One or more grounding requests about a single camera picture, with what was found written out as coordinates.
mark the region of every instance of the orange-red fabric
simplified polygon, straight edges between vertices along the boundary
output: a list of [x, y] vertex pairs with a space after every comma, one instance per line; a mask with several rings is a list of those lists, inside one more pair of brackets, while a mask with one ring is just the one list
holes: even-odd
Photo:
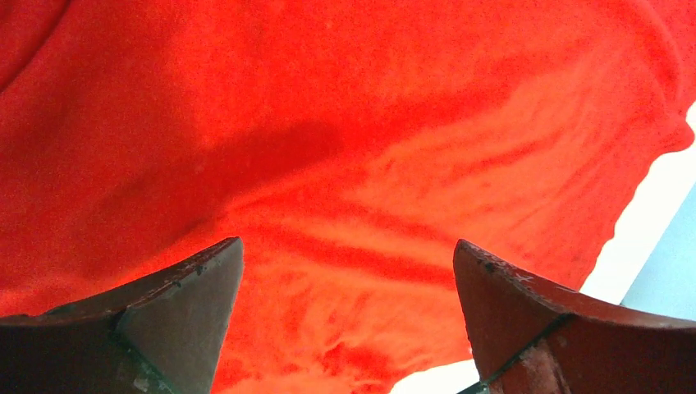
[[579, 287], [693, 140], [695, 26], [686, 0], [5, 1], [0, 314], [241, 236], [214, 391], [388, 392], [470, 357], [457, 239]]

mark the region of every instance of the red cloth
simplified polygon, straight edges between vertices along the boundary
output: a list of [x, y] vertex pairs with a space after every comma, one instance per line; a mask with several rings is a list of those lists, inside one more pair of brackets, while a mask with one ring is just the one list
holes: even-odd
[[579, 287], [688, 146], [688, 0], [5, 1], [0, 313], [241, 236], [215, 392], [470, 357], [466, 238]]

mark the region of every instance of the red fabric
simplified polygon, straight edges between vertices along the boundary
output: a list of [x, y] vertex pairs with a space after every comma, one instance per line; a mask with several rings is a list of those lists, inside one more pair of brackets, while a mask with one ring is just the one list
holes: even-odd
[[3, 4], [0, 313], [241, 236], [215, 392], [469, 358], [457, 239], [578, 287], [693, 139], [686, 0]]

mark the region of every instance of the light blue surface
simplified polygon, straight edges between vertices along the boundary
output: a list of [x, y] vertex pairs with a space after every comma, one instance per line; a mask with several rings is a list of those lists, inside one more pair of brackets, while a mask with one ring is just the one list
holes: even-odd
[[621, 304], [643, 312], [696, 320], [696, 186]]

